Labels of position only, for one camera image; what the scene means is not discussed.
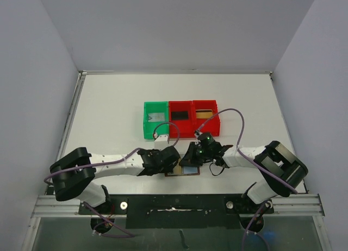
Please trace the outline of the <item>gold card with grey stripe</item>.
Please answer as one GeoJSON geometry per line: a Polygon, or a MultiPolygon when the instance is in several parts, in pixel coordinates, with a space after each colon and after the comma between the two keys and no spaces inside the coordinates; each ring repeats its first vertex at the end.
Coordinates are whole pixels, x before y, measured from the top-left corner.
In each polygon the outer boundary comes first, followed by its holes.
{"type": "Polygon", "coordinates": [[[182,175],[182,167],[180,165],[177,165],[174,169],[173,169],[173,175],[182,175]]]}

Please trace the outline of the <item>middle red plastic bin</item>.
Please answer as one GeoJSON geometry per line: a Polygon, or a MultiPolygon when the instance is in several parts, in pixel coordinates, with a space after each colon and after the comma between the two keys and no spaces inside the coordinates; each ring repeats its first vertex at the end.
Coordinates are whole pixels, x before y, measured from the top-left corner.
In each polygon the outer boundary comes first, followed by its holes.
{"type": "Polygon", "coordinates": [[[169,120],[178,127],[181,138],[188,139],[194,137],[192,101],[169,101],[169,120]],[[171,119],[172,111],[187,111],[189,113],[189,119],[174,121],[171,119]]]}

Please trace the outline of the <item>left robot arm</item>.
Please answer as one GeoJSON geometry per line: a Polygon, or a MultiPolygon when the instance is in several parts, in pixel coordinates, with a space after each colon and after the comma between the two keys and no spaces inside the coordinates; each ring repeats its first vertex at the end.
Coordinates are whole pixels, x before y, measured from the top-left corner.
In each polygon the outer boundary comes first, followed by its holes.
{"type": "Polygon", "coordinates": [[[174,146],[160,149],[136,148],[128,154],[91,154],[79,147],[52,164],[44,182],[54,187],[59,202],[79,199],[96,212],[110,209],[107,187],[97,185],[95,179],[116,175],[152,176],[172,172],[180,160],[174,146]]]}

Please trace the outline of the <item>black card in red bin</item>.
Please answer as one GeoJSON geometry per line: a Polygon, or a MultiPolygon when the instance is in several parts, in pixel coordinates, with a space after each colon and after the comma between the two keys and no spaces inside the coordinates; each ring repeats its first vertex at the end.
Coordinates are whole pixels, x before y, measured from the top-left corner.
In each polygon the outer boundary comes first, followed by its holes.
{"type": "Polygon", "coordinates": [[[171,119],[174,121],[188,120],[189,113],[187,111],[172,111],[171,119]]]}

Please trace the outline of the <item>gold card in red bin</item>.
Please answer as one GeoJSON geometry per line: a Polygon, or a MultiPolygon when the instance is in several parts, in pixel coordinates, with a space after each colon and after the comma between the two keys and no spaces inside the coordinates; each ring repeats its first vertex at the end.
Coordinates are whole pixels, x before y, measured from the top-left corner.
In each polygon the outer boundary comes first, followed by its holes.
{"type": "Polygon", "coordinates": [[[212,109],[196,109],[196,118],[201,120],[207,120],[213,116],[212,109]]]}

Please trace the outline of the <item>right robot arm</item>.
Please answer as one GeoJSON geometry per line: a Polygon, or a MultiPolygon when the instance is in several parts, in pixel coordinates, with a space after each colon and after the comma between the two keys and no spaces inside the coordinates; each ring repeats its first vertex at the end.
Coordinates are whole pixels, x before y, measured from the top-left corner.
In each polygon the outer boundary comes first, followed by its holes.
{"type": "Polygon", "coordinates": [[[192,142],[179,164],[200,167],[213,163],[222,168],[256,168],[263,178],[244,193],[243,208],[255,212],[262,202],[275,196],[289,197],[307,176],[307,166],[279,141],[266,146],[238,147],[222,145],[211,133],[202,133],[192,142]]]}

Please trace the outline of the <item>red plastic bin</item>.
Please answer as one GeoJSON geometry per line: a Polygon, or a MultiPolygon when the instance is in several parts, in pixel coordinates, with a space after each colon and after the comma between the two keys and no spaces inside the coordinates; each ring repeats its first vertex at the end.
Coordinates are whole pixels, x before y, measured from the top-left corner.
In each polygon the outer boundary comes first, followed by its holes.
{"type": "MultiPolygon", "coordinates": [[[[198,129],[206,120],[196,118],[196,109],[212,109],[213,115],[218,112],[218,105],[216,100],[195,100],[192,102],[194,109],[194,130],[198,129]]],[[[200,130],[200,132],[210,132],[214,137],[220,135],[221,122],[219,116],[212,118],[206,125],[200,130]]]]}
{"type": "Polygon", "coordinates": [[[188,139],[194,137],[192,101],[169,101],[169,120],[178,127],[181,138],[188,139]],[[187,111],[189,113],[189,119],[174,121],[171,119],[172,111],[187,111]]]}

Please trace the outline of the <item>green plastic bin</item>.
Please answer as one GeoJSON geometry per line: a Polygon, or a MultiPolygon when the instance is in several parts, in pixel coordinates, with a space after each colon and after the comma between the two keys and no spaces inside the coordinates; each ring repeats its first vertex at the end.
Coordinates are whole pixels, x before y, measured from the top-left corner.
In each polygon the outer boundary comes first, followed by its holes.
{"type": "Polygon", "coordinates": [[[157,125],[169,121],[169,102],[145,102],[143,116],[143,135],[145,140],[153,139],[157,125]]]}

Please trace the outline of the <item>brown leather card holder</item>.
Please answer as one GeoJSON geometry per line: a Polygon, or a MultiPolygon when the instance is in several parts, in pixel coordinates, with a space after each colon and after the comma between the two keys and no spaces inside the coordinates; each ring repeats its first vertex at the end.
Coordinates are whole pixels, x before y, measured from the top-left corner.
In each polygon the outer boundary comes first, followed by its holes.
{"type": "Polygon", "coordinates": [[[193,175],[200,175],[200,168],[199,167],[186,167],[186,166],[181,166],[182,167],[182,175],[173,175],[173,171],[172,172],[167,172],[165,173],[166,177],[185,177],[185,176],[193,176],[193,175]]]}

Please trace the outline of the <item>right red plastic bin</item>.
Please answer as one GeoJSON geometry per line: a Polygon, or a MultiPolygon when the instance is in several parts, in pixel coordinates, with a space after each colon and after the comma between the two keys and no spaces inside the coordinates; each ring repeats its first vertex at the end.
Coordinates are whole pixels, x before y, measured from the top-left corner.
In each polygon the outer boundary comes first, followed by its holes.
{"type": "MultiPolygon", "coordinates": [[[[216,100],[195,100],[192,102],[194,109],[194,130],[198,129],[206,120],[196,118],[196,109],[212,109],[213,115],[218,112],[218,105],[216,100]]],[[[221,122],[219,116],[212,118],[206,125],[200,130],[200,132],[210,132],[214,137],[220,135],[221,122]]]]}

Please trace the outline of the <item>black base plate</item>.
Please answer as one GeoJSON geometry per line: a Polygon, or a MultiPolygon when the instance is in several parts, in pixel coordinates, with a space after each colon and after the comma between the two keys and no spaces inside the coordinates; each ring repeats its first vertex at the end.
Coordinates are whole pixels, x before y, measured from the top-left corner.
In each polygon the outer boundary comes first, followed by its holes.
{"type": "Polygon", "coordinates": [[[126,229],[204,229],[263,227],[263,215],[273,214],[272,201],[255,204],[235,194],[113,194],[95,208],[101,215],[125,218],[126,229]]]}

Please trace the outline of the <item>silver card in green bin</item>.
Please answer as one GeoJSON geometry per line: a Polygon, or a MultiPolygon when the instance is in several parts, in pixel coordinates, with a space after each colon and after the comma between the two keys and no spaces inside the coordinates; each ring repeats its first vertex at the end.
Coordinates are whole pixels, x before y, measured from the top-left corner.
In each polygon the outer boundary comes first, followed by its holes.
{"type": "Polygon", "coordinates": [[[153,112],[147,114],[148,122],[165,122],[165,113],[164,112],[153,112]]]}

